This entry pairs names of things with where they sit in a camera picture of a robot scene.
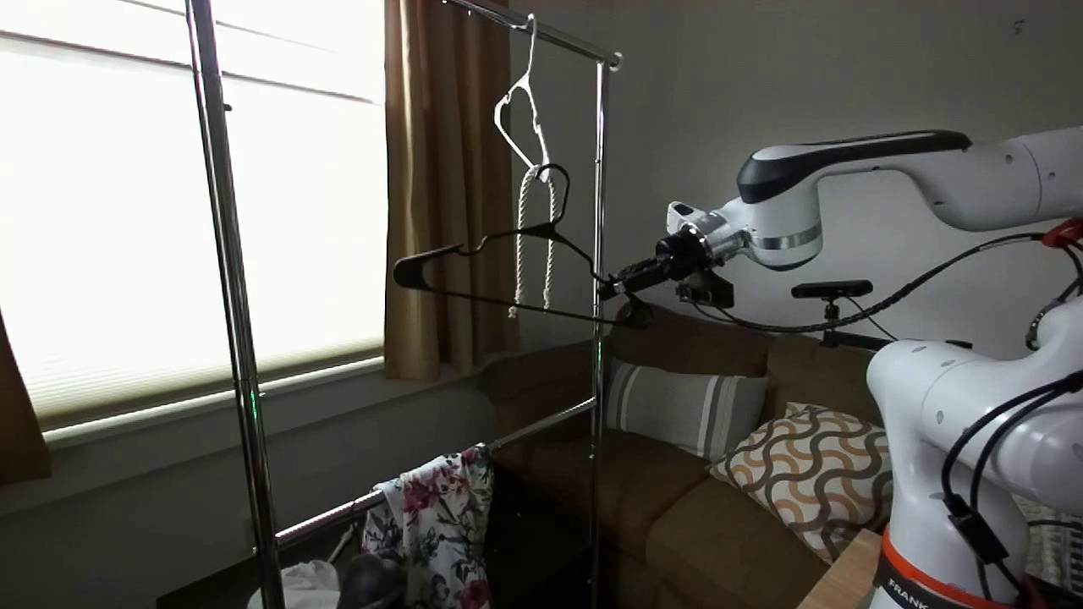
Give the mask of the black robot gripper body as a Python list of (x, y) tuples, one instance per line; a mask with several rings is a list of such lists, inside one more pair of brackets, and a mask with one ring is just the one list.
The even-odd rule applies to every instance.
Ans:
[(657, 252), (624, 267), (619, 275), (607, 277), (596, 295), (601, 299), (616, 295), (640, 295), (657, 284), (676, 284), (676, 295), (689, 305), (730, 309), (734, 284), (717, 275), (717, 259), (702, 243), (697, 233), (675, 233), (657, 243)]

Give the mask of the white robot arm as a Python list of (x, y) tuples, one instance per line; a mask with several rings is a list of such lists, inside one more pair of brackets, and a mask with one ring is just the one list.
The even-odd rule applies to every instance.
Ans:
[[(893, 169), (954, 231), (1010, 231), (1083, 212), (1083, 128), (979, 144), (918, 128), (752, 151), (737, 196), (675, 201), (657, 252), (607, 295), (708, 275), (744, 252), (792, 271), (821, 250), (818, 182)], [(1083, 299), (1039, 318), (1037, 349), (989, 359), (941, 342), (889, 342), (865, 365), (893, 468), (869, 609), (1019, 609), (1030, 521), (1022, 501), (1083, 514)]]

